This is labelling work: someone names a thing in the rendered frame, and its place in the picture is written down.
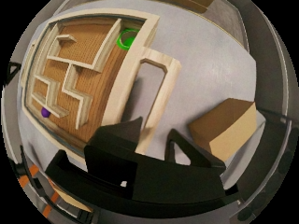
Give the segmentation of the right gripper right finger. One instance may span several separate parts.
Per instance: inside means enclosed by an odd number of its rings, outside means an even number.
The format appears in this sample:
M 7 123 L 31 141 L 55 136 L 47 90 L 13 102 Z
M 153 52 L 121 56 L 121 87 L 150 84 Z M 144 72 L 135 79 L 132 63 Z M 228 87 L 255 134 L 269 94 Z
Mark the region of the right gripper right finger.
M 224 161 L 195 144 L 182 133 L 172 128 L 166 137 L 164 160 L 176 162 L 175 143 L 191 161 L 191 166 L 216 168 L 221 175 L 226 170 Z

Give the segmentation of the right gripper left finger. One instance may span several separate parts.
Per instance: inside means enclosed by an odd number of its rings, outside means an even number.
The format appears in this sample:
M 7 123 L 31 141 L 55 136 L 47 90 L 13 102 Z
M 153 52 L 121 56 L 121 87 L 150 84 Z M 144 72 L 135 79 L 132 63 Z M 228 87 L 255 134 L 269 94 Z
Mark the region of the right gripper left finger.
M 132 121 L 100 126 L 92 136 L 100 136 L 118 145 L 136 151 L 143 117 Z

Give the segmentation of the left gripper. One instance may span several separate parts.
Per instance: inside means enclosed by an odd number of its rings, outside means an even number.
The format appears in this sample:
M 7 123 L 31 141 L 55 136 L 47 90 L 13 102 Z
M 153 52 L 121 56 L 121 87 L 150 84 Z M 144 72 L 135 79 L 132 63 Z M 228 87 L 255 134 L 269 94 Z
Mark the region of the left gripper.
M 17 68 L 10 74 L 10 68 L 11 68 L 11 66 L 17 66 Z M 6 71 L 6 76 L 7 77 L 5 76 L 3 88 L 5 88 L 6 85 L 8 85 L 10 83 L 10 81 L 15 77 L 15 75 L 21 70 L 21 64 L 20 63 L 9 62 L 7 68 L 9 70 L 7 69 L 7 71 Z

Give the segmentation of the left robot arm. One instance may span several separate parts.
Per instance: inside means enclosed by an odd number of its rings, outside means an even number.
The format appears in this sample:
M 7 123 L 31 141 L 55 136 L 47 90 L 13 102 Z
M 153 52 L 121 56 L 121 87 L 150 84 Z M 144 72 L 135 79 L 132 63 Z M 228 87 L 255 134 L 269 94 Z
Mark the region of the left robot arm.
M 23 176 L 23 175 L 27 176 L 28 175 L 27 171 L 25 169 L 25 165 L 24 165 L 23 160 L 22 160 L 22 163 L 15 163 L 15 161 L 13 161 L 12 159 L 10 159 L 10 158 L 8 158 L 8 159 L 9 159 L 10 165 L 12 167 L 12 170 L 13 170 L 15 176 L 18 179 L 20 179 L 19 176 Z M 16 164 L 16 166 L 15 166 L 15 164 Z M 29 181 L 30 181 L 30 183 L 31 183 L 31 185 L 33 187 L 33 184 L 32 184 L 32 182 L 31 182 L 31 180 L 29 178 L 29 175 L 28 175 L 28 179 L 29 179 Z

